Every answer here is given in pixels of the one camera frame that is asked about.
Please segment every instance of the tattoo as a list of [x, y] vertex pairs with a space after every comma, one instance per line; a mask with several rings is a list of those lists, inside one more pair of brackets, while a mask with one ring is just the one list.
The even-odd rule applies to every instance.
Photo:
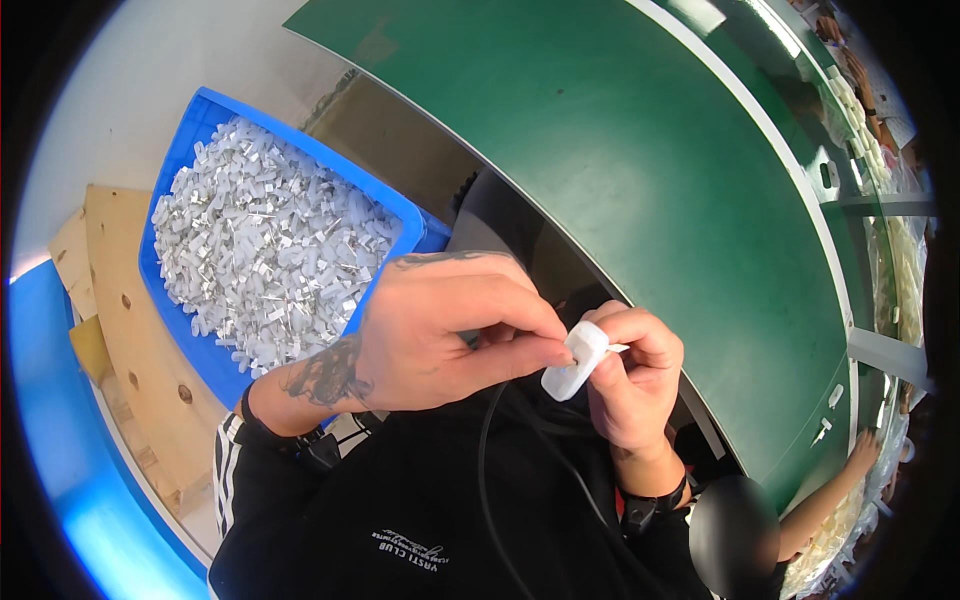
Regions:
[[436, 252], [434, 254], [405, 254], [394, 258], [391, 262], [401, 271], [409, 271], [434, 262], [443, 262], [445, 260], [473, 260], [474, 258], [483, 258], [484, 256], [507, 256], [514, 258], [509, 252], [461, 250], [458, 252]]
[[366, 405], [373, 382], [357, 379], [361, 346], [359, 331], [340, 338], [330, 348], [306, 359], [300, 371], [280, 384], [280, 389], [290, 397], [306, 396], [311, 404], [327, 408], [345, 397], [354, 397]]

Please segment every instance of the white stripe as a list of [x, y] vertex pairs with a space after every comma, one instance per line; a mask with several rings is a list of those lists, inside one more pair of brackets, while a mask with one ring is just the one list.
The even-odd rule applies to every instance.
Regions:
[[243, 447], [240, 444], [233, 444], [232, 452], [230, 456], [230, 461], [227, 466], [227, 473], [224, 476], [224, 481], [229, 483], [230, 493], [227, 495], [227, 503], [224, 505], [224, 516], [227, 519], [227, 529], [224, 531], [224, 538], [230, 531], [230, 527], [233, 526], [233, 497], [236, 495], [233, 489], [233, 470], [237, 467], [237, 459], [240, 458], [240, 448]]
[[243, 447], [236, 440], [237, 432], [243, 420], [236, 415], [227, 415], [227, 418], [217, 428], [217, 442], [223, 445], [223, 455], [221, 458], [222, 468], [220, 476], [215, 482], [217, 491], [217, 530], [220, 537], [225, 538], [233, 525], [233, 497], [236, 495], [233, 489], [233, 472], [236, 470], [237, 461], [240, 457], [240, 449]]
[[[836, 291], [837, 302], [840, 305], [840, 317], [843, 319], [844, 334], [849, 340], [850, 334], [853, 330], [853, 311], [850, 307], [850, 296], [847, 294], [847, 283], [844, 280], [843, 269], [840, 266], [840, 257], [837, 255], [836, 247], [833, 245], [833, 238], [830, 236], [830, 230], [827, 227], [827, 219], [824, 218], [824, 213], [820, 210], [820, 205], [813, 193], [813, 188], [810, 187], [810, 184], [806, 179], [804, 168], [797, 161], [797, 158], [793, 156], [793, 153], [790, 151], [790, 147], [787, 145], [786, 140], [783, 139], [783, 136], [780, 135], [780, 132], [777, 130], [777, 126], [774, 125], [774, 122], [770, 119], [770, 115], [763, 110], [760, 102], [754, 98], [754, 95], [750, 93], [750, 90], [747, 89], [747, 86], [736, 77], [733, 71], [731, 71], [730, 68], [722, 60], [720, 60], [720, 57], [715, 55], [703, 40], [697, 37], [697, 35], [692, 31], [687, 29], [687, 27], [675, 16], [654, 4], [652, 0], [626, 1], [633, 5], [637, 10], [645, 14], [652, 21], [660, 25], [668, 34], [672, 35], [677, 39], [677, 41], [683, 44], [686, 49], [693, 54], [693, 56], [697, 57], [700, 62], [702, 62], [713, 73], [713, 75], [720, 80], [727, 90], [730, 91], [733, 97], [736, 98], [740, 105], [754, 120], [756, 126], [763, 133], [764, 137], [767, 138], [767, 141], [770, 142], [771, 147], [773, 147], [774, 152], [777, 153], [777, 156], [780, 158], [780, 162], [783, 163], [783, 167], [786, 169], [790, 179], [793, 180], [794, 186], [797, 188], [797, 191], [800, 192], [800, 197], [804, 201], [806, 212], [809, 214], [810, 221], [813, 222], [813, 227], [817, 231], [817, 237], [820, 238], [820, 245], [824, 249], [824, 255], [827, 257], [827, 265], [830, 269], [830, 275], [833, 278], [833, 288]], [[804, 52], [806, 52], [804, 45], [800, 44], [800, 46]], [[820, 65], [817, 64], [816, 60], [811, 59], [811, 62], [820, 73], [821, 77], [825, 79], [826, 74], [822, 69], [820, 69]], [[853, 361], [848, 362], [850, 365], [849, 377], [851, 406], [851, 437], [849, 444], [852, 447], [856, 441], [857, 414], [855, 411], [856, 407], [859, 406], [860, 398], [859, 386], [855, 383], [857, 381], [856, 378], [858, 377], [856, 363]]]
[[[227, 502], [227, 499], [224, 497], [224, 473], [227, 471], [227, 456], [229, 456], [229, 440], [226, 436], [226, 426], [227, 421], [233, 417], [233, 414], [227, 415], [224, 417], [224, 420], [217, 427], [217, 444], [220, 445], [220, 464], [214, 465], [213, 476], [214, 476], [214, 490], [217, 493], [217, 501], [214, 503], [214, 508], [217, 512], [217, 530], [220, 531], [221, 523], [223, 521], [223, 505]], [[220, 538], [226, 534], [224, 531], [220, 531]]]

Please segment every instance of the sleeve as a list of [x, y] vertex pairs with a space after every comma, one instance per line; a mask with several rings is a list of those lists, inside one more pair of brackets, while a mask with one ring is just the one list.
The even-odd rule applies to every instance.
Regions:
[[286, 597], [296, 521], [324, 480], [229, 414], [217, 428], [214, 506], [222, 542], [207, 574], [214, 598]]
[[690, 558], [689, 507], [669, 513], [654, 513], [639, 536], [626, 539], [627, 547], [659, 581], [664, 598], [711, 600]]

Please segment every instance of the wristwatch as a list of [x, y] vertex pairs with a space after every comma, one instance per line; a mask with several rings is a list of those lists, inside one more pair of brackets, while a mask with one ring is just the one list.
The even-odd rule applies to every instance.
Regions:
[[248, 435], [255, 437], [259, 444], [283, 454], [296, 456], [301, 450], [310, 446], [311, 443], [324, 435], [324, 429], [318, 425], [313, 431], [309, 431], [301, 436], [294, 436], [292, 438], [278, 436], [250, 410], [251, 387], [253, 387], [252, 383], [247, 386], [247, 389], [243, 391], [243, 396], [240, 398], [240, 415], [243, 417], [244, 423], [250, 426], [250, 429], [247, 430]]
[[684, 499], [686, 489], [686, 474], [680, 480], [677, 489], [667, 495], [649, 497], [637, 496], [620, 490], [623, 497], [623, 518], [620, 519], [620, 532], [626, 537], [638, 536], [643, 533], [654, 513], [667, 513], [677, 508]]

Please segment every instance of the white wall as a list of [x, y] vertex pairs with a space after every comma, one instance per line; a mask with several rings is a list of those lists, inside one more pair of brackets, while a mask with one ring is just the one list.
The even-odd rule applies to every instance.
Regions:
[[12, 275], [84, 203], [89, 183], [152, 190], [205, 85], [299, 127], [348, 66], [280, 25], [304, 0], [127, 0], [70, 77], [37, 147]]

